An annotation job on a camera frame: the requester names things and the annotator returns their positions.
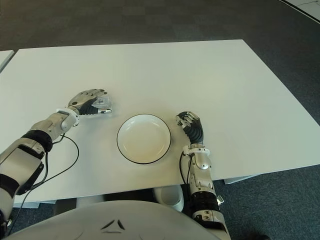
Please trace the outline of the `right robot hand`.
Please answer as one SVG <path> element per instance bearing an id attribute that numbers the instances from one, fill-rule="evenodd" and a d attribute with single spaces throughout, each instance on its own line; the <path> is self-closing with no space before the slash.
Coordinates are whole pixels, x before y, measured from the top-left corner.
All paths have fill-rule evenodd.
<path id="1" fill-rule="evenodd" d="M 190 144 L 203 144 L 204 132 L 200 118 L 192 111 L 183 111 L 175 116 L 178 126 L 188 137 Z"/>

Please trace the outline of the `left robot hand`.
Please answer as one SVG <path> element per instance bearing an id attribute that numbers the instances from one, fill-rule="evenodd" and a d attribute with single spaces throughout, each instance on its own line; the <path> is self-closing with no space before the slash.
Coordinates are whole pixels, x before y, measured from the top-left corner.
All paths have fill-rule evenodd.
<path id="1" fill-rule="evenodd" d="M 89 89 L 78 93 L 67 105 L 79 115 L 96 115 L 111 113 L 112 103 L 110 96 L 104 89 Z"/>

